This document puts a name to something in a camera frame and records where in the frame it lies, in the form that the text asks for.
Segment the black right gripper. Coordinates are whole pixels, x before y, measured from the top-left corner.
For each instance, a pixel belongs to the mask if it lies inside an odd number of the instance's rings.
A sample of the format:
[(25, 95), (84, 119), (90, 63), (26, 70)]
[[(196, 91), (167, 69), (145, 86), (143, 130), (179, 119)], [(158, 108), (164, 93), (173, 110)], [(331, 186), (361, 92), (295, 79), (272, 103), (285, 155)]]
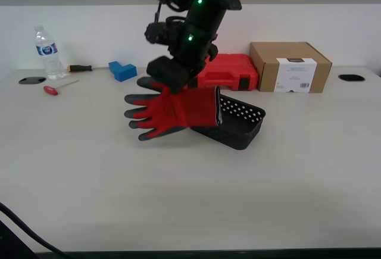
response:
[(197, 88), (198, 75), (205, 68), (205, 61), (213, 61), (218, 54), (218, 48), (213, 44), (217, 36), (216, 30), (167, 28), (172, 59), (158, 57), (148, 63), (146, 72), (175, 93), (186, 86)]

